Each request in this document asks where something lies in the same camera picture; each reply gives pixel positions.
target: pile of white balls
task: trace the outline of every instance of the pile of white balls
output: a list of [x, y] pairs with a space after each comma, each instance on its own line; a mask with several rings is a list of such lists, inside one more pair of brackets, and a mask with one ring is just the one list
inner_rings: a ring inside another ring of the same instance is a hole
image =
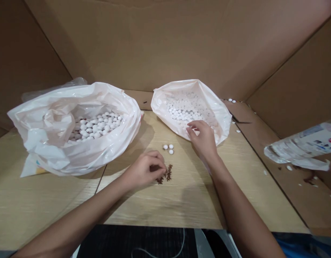
[[218, 123], [211, 109], [194, 92], [176, 92], [168, 97], [167, 108], [173, 120], [185, 129], [194, 120], [205, 121], [217, 133]]
[[82, 116], [75, 119], [76, 125], [70, 135], [68, 143], [80, 143], [87, 140], [98, 139], [120, 126], [123, 116], [105, 112], [93, 118]]

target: light wood tabletop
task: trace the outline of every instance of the light wood tabletop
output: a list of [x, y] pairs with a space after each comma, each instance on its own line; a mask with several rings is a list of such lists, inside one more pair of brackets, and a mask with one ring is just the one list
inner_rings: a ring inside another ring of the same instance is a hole
[[[271, 231], [308, 233], [294, 208], [267, 172], [237, 126], [218, 146], [228, 170]], [[174, 154], [162, 149], [174, 145]], [[107, 164], [98, 187], [102, 190], [143, 152], [159, 150], [166, 165], [172, 164], [172, 179], [128, 194], [113, 207], [106, 224], [226, 228], [211, 177], [191, 143], [173, 133], [151, 111], [145, 111], [138, 135], [128, 149]]]
[[[308, 229], [238, 128], [219, 145], [219, 155], [271, 231]], [[174, 145], [174, 154], [163, 151]], [[106, 224], [226, 228], [211, 177], [189, 141], [145, 111], [139, 133], [122, 156], [82, 177], [45, 173], [20, 178], [27, 157], [16, 129], [0, 138], [0, 250], [14, 250], [117, 178], [141, 153], [159, 150], [172, 180], [129, 193], [113, 206]]]

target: cardboard panel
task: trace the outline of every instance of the cardboard panel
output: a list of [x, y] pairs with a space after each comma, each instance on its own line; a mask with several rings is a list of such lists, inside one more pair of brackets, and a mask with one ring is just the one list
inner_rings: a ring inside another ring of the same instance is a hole
[[293, 167], [290, 171], [286, 168], [288, 164], [277, 164], [266, 157], [265, 146], [278, 141], [279, 137], [248, 106], [236, 103], [234, 108], [249, 117], [251, 123], [237, 123], [237, 126], [312, 234], [331, 237], [331, 190], [321, 180], [313, 181], [316, 187], [305, 183], [304, 179], [312, 176], [308, 169]]
[[71, 76], [22, 0], [0, 0], [0, 127], [24, 92], [64, 84]]
[[73, 77], [152, 91], [200, 79], [245, 100], [330, 15], [331, 0], [26, 0]]
[[[282, 138], [331, 119], [331, 19], [248, 103]], [[331, 166], [318, 175], [331, 189]]]

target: cable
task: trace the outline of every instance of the cable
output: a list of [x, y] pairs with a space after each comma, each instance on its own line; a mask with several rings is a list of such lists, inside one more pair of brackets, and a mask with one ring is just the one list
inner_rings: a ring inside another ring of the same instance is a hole
[[[185, 240], [185, 234], [184, 234], [185, 232], [184, 232], [184, 228], [183, 228], [183, 242], [182, 242], [182, 247], [181, 247], [181, 250], [179, 251], [179, 253], [177, 254], [177, 255], [175, 255], [175, 256], [173, 256], [173, 257], [171, 257], [171, 258], [176, 258], [176, 257], [178, 257], [180, 254], [181, 254], [181, 252], [182, 252], [182, 250], [183, 250], [183, 246], [184, 246], [184, 240]], [[146, 251], [146, 250], [144, 250], [144, 249], [142, 249], [142, 248], [139, 248], [139, 247], [136, 247], [135, 249], [133, 249], [132, 250], [132, 252], [131, 252], [131, 258], [133, 258], [133, 251], [134, 250], [140, 250], [140, 251], [143, 251], [143, 252], [145, 252], [145, 253], [147, 253], [149, 256], [151, 256], [152, 258], [158, 258], [158, 257], [156, 257], [156, 256], [153, 256], [152, 254], [150, 254], [148, 251]]]

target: forearm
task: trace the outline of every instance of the forearm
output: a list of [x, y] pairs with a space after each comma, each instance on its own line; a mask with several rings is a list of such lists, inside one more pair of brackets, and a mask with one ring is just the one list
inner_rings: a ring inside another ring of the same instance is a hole
[[207, 160], [228, 230], [243, 257], [285, 257], [263, 220], [218, 155]]
[[109, 208], [129, 189], [130, 187], [121, 177], [117, 178], [102, 191], [52, 224], [13, 257], [69, 258]]

